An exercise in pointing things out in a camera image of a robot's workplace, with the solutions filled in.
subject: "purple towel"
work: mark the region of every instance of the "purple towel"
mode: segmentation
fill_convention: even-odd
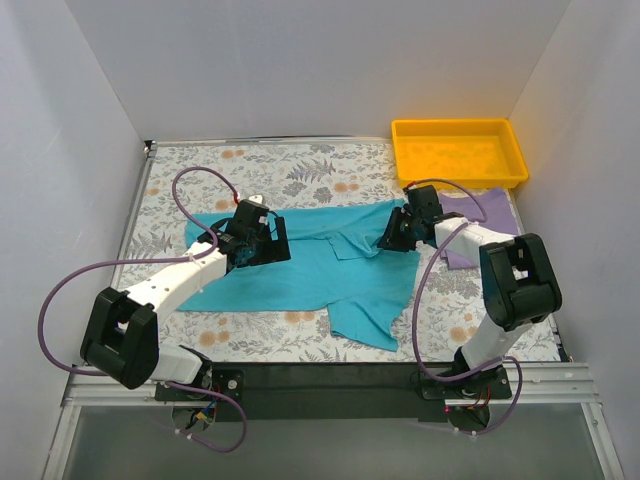
[[[469,197],[452,198],[439,194],[440,204],[444,213],[458,212],[463,214],[469,220],[478,220],[482,214],[478,210],[477,205]],[[487,210],[489,220],[482,226],[495,230],[500,233],[508,233],[518,235],[518,224],[515,216],[511,211],[509,198],[502,188],[494,188],[487,193],[476,195],[478,201]],[[457,270],[460,268],[473,268],[475,265],[464,257],[444,251],[441,258],[445,258],[449,263],[449,269]]]

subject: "gray wall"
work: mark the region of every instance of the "gray wall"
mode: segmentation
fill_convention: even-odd
[[[563,294],[627,478],[640,478],[640,4],[573,1],[511,116],[531,170],[517,195]]]
[[[569,0],[67,0],[143,138],[507,117]]]
[[[0,1],[0,477],[39,478],[67,375],[44,359],[36,317],[71,270],[112,258],[142,144],[63,0]],[[108,271],[54,302],[47,336],[77,359]]]

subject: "blue fabric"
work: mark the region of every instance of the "blue fabric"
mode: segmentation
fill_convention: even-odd
[[[391,324],[413,292],[419,254],[375,245],[384,233],[393,200],[358,207],[282,210],[291,260],[238,268],[207,285],[180,310],[258,312],[328,307],[333,334],[395,351]],[[229,214],[196,214],[206,225]],[[202,233],[186,228],[187,245]]]

